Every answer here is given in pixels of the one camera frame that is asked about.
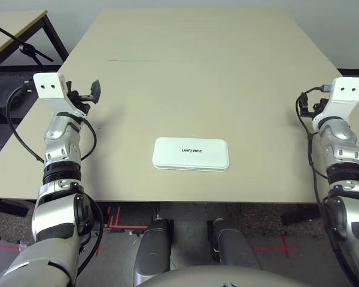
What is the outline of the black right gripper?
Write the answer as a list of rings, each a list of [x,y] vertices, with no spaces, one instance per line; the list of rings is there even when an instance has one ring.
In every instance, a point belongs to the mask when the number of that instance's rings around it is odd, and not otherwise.
[[[300,115],[306,118],[315,118],[318,114],[322,113],[328,100],[320,100],[313,105],[313,111],[308,109],[308,95],[301,93],[299,96]]]

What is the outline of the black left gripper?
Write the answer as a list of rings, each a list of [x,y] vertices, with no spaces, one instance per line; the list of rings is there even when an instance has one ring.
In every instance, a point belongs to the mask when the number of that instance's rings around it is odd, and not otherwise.
[[[73,103],[73,105],[83,112],[85,115],[89,113],[90,105],[87,103],[92,100],[94,104],[99,102],[99,98],[101,96],[101,85],[99,80],[95,80],[90,88],[90,95],[79,95],[77,91],[72,91],[72,81],[66,82],[67,94],[69,100]]]

